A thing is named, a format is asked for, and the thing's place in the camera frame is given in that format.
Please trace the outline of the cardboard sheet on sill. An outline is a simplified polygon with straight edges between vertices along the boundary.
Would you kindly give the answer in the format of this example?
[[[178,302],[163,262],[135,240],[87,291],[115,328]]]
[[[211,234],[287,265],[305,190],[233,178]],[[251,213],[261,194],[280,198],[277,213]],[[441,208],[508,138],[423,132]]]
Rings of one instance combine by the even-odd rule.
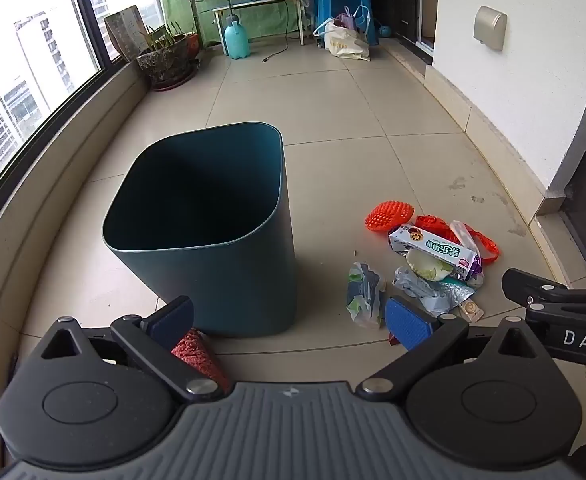
[[[127,62],[148,48],[148,32],[136,6],[106,16],[104,24],[112,46]]]

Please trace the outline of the white bowl lid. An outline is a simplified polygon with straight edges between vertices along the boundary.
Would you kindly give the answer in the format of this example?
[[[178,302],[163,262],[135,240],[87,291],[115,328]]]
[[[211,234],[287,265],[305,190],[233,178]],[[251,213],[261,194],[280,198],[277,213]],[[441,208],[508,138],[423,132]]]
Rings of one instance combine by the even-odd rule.
[[[410,248],[405,255],[407,265],[423,280],[440,282],[451,275],[454,267],[419,249]]]

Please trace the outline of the grey plastic bag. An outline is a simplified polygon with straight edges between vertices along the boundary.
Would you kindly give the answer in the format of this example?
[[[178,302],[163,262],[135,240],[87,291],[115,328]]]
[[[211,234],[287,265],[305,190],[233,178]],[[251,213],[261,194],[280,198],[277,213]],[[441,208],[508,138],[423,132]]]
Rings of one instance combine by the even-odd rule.
[[[407,296],[418,299],[424,310],[435,318],[451,312],[475,294],[472,287],[453,278],[430,282],[408,268],[395,271],[393,285]]]

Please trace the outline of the beige wall socket cover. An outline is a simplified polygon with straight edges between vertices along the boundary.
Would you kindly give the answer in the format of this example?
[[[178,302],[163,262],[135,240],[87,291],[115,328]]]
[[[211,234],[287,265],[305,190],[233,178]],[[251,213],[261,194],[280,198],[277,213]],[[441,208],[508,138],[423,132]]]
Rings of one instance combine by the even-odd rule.
[[[502,51],[508,15],[490,6],[481,6],[474,21],[473,37],[491,50]]]

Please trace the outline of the clear white plastic wrapper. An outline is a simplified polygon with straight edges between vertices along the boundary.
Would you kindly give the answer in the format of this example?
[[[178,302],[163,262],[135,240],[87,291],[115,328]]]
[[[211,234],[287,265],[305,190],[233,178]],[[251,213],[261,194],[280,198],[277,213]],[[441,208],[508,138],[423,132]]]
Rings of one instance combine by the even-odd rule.
[[[459,243],[465,248],[468,248],[468,250],[475,252],[475,260],[477,264],[481,266],[482,256],[480,255],[479,248],[476,244],[476,241],[474,240],[473,235],[471,234],[471,230],[465,225],[464,222],[458,220],[451,221],[449,226],[453,234],[457,236]]]

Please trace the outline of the dark ceramic plant pot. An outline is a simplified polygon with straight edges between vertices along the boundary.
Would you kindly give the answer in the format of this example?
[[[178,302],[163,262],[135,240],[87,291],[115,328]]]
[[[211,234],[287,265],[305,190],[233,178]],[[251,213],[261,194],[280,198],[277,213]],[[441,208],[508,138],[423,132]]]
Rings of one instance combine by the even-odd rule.
[[[149,81],[153,91],[166,91],[179,87],[197,73],[196,58],[189,53],[186,35],[177,35],[170,42],[157,42],[136,57],[136,62]]]

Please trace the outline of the teal spray bottle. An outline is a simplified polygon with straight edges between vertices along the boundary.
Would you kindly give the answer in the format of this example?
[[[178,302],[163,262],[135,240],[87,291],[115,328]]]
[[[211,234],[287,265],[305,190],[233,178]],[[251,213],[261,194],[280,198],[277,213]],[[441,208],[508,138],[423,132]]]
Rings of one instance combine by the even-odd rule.
[[[251,48],[246,30],[240,23],[239,15],[233,10],[231,0],[227,0],[227,4],[229,15],[227,26],[223,31],[227,55],[233,60],[248,58],[251,55]]]

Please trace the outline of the blue plastic stool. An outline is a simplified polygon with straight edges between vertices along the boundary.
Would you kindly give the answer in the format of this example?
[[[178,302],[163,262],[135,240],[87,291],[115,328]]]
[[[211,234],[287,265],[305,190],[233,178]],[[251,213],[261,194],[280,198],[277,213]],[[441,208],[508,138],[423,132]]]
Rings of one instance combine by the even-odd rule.
[[[371,0],[313,0],[314,27],[327,18],[336,18],[345,9],[356,15],[356,27],[360,32],[366,32],[368,44],[376,46],[379,42],[371,13]]]

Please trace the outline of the white bench rack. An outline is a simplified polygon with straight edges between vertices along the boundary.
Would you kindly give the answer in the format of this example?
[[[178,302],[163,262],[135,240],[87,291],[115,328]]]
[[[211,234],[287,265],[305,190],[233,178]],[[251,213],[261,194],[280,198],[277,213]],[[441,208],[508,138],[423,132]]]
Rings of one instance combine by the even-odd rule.
[[[304,44],[308,36],[307,3],[308,0],[252,0],[209,10],[213,29],[204,35],[203,46],[226,50],[223,32],[230,12],[238,16],[249,41],[282,36]]]

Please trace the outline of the red fluffy slipper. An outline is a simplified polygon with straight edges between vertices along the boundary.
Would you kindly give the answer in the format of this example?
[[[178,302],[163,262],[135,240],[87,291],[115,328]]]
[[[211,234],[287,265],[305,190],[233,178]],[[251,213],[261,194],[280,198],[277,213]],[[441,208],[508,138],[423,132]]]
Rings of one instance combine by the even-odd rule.
[[[214,380],[221,390],[228,392],[231,383],[223,367],[215,356],[215,353],[208,349],[203,335],[193,328],[186,333],[176,344],[171,353],[182,362],[187,363],[205,377]]]

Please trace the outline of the white green snack box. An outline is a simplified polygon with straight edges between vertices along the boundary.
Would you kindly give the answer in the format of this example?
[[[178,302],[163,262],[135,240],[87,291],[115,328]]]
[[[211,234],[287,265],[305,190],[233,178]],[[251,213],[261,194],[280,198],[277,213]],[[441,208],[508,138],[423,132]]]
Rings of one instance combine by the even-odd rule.
[[[416,249],[445,262],[452,266],[462,280],[468,278],[473,264],[478,263],[478,253],[474,250],[411,224],[403,224],[389,234],[389,245],[394,252]]]

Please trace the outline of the white green plastic bag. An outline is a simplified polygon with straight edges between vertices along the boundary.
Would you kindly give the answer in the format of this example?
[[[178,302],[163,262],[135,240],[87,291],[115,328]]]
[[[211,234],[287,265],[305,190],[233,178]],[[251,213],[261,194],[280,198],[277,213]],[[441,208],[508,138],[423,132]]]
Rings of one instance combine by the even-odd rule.
[[[380,328],[386,281],[365,262],[354,262],[348,272],[346,310],[351,321],[366,328]]]

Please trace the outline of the red plastic bag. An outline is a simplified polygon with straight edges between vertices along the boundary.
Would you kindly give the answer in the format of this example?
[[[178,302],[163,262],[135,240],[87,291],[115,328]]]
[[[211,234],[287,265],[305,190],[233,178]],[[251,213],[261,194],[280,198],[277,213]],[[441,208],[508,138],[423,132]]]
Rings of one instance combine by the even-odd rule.
[[[453,220],[447,223],[442,218],[424,214],[424,216],[415,217],[415,225],[458,245],[462,245],[461,236],[468,237],[485,264],[496,262],[500,256],[500,249],[493,240],[464,222]]]

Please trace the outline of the dark teal trash bin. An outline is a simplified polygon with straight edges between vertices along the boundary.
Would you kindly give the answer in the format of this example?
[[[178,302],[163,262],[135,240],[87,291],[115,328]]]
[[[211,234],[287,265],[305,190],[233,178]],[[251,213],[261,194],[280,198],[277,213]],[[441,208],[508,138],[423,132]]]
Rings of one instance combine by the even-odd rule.
[[[102,223],[110,251],[194,325],[232,338],[295,321],[296,261],[280,131],[240,122],[174,134],[130,166]]]

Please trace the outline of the orange foam fruit net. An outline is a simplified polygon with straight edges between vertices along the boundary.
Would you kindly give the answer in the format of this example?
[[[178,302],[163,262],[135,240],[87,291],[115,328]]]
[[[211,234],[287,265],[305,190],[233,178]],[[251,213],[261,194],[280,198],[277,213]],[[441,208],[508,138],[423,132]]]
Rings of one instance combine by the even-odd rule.
[[[371,232],[387,233],[411,220],[415,208],[412,205],[386,200],[375,206],[365,218],[365,227]]]

